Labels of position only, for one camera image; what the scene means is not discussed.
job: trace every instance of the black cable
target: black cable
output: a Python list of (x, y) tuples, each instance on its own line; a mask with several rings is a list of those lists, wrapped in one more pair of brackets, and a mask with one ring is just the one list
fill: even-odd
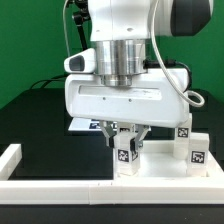
[(53, 82), (55, 79), (61, 79), (61, 78), (67, 78), (67, 77), (68, 77), (68, 74), (66, 74), (66, 73), (64, 75), (54, 76), (51, 79), (49, 79), (48, 81), (46, 81), (40, 88), (41, 89), (45, 88), (48, 84), (50, 84), (51, 82)]
[(33, 85), (30, 86), (29, 89), (33, 89), (33, 87), (35, 85), (37, 85), (37, 84), (39, 84), (41, 82), (48, 82), (48, 81), (50, 81), (50, 82), (52, 82), (52, 81), (54, 81), (54, 82), (64, 82), (64, 80), (58, 80), (58, 79), (43, 79), (43, 80), (39, 80), (39, 81), (35, 82)]

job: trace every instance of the white plastic enclosure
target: white plastic enclosure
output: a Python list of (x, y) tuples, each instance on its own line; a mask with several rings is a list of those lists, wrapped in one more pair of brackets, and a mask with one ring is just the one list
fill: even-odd
[[(184, 91), (185, 69), (170, 69)], [(70, 75), (65, 84), (72, 117), (175, 128), (189, 117), (189, 105), (175, 92), (161, 69), (133, 76), (131, 87), (106, 87), (96, 75)]]

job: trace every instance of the green wall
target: green wall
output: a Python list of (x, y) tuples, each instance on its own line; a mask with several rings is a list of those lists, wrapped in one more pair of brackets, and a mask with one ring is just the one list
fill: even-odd
[[(33, 82), (63, 74), (63, 5), (64, 0), (0, 0), (0, 107)], [(192, 68), (194, 88), (208, 90), (224, 102), (223, 9), (223, 0), (215, 0), (213, 19), (197, 36), (162, 37), (158, 42), (164, 58), (183, 61)], [(80, 44), (72, 22), (68, 30), (72, 52), (78, 52)], [(90, 24), (85, 30), (90, 35)]]

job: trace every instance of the black table surface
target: black table surface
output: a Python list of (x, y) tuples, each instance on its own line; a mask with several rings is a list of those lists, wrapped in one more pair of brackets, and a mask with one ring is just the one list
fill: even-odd
[[(210, 151), (223, 167), (224, 104), (206, 91), (202, 108), (191, 108), (193, 132), (209, 133)], [(69, 132), (72, 118), (63, 89), (21, 93), (0, 110), (1, 152), (21, 143), (23, 159), (10, 180), (113, 178), (112, 150), (101, 132)], [(146, 139), (173, 139), (174, 130), (152, 127)], [(223, 205), (0, 206), (2, 223), (223, 223)]]

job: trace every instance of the cylindrical metal flange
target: cylindrical metal flange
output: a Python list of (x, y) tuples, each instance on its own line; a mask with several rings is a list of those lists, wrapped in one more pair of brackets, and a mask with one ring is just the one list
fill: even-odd
[(130, 86), (131, 76), (144, 73), (145, 40), (95, 42), (97, 75), (106, 86)]

